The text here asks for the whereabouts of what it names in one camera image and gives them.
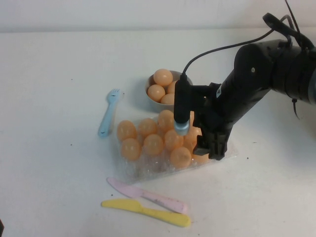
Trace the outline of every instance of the white table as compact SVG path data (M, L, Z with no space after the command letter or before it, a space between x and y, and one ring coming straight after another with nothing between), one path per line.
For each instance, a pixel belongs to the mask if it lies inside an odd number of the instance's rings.
M302 32L316 42L315 30ZM237 158L140 184L187 202L189 228L100 207L123 197L106 183L115 173L110 139L97 137L107 93L125 92L117 121L154 116L143 87L156 69L181 71L203 51L266 31L0 34L3 236L315 236L316 107L298 103L297 120L275 92L234 126ZM188 76L222 82L236 51L199 59Z

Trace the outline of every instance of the pink plastic knife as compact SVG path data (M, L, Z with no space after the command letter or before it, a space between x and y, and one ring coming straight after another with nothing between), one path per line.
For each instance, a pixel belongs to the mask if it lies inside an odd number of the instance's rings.
M188 211L188 206L181 201L151 193L135 186L127 185L115 178L109 177L107 178L107 181L113 188L129 198L143 197L169 210L182 214L186 214Z

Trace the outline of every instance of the yellow plastic knife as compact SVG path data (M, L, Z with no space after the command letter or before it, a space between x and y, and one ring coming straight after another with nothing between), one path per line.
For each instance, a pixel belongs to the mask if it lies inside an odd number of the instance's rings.
M191 224L191 220L187 215L145 208L140 202L132 199L107 200L103 201L101 206L137 212L181 227L187 227Z

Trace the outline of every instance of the white wall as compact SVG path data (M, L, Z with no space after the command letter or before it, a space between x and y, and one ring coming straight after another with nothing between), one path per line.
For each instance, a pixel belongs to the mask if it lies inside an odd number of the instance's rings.
M301 26L316 26L316 0L288 0ZM0 0L0 32L264 26L284 0Z

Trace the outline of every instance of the black cable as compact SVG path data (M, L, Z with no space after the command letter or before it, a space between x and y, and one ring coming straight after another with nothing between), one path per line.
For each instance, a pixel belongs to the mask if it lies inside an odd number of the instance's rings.
M296 117L298 118L298 120L300 120L300 118L298 117L297 112L296 112L297 99L292 99L292 103L293 103L294 113L295 113Z
M280 21L284 21L285 19L288 20L288 23L289 23L290 27L294 29L294 26L293 26L291 17L290 17L289 15L285 15L285 16L283 16L283 17L280 19ZM213 49L213 50L210 50L210 51L201 53L201 54L199 54L198 56L196 56L196 57L194 57L193 59L191 59L190 62L188 62L188 64L187 64L186 67L184 68L182 74L185 74L185 73L187 72L187 69L189 68L189 66L190 66L195 60L199 59L200 57L203 57L203 56L205 56L205 55L207 55L207 54L209 54L209 53L217 52L217 51L220 51L220 50L229 49L229 48L234 48L234 47L242 46L242 45L245 45L245 44L257 42L257 41L259 41L259 40L264 39L264 38L267 37L268 35L270 35L273 31L274 31L274 30L270 30L269 32L265 33L263 36L261 36L261 37L259 37L259 38L256 38L256 39L253 39L253 40L249 40L249 41L245 41L245 42L241 42L241 43L236 43L236 44L232 44L232 45L229 45L229 46L224 46L224 47L221 47L221 48L216 48L216 49Z
M292 16L293 22L294 22L295 27L296 27L296 31L297 31L298 35L300 36L300 40L297 43L300 45L301 48L304 48L303 41L302 41L302 35L301 35L301 32L300 32L300 29L298 28L298 24L297 24L297 22L295 20L294 14L293 14L293 12L292 12L292 10L290 8L290 5L288 4L287 0L285 0L285 3L287 5L288 10L290 11L291 16Z

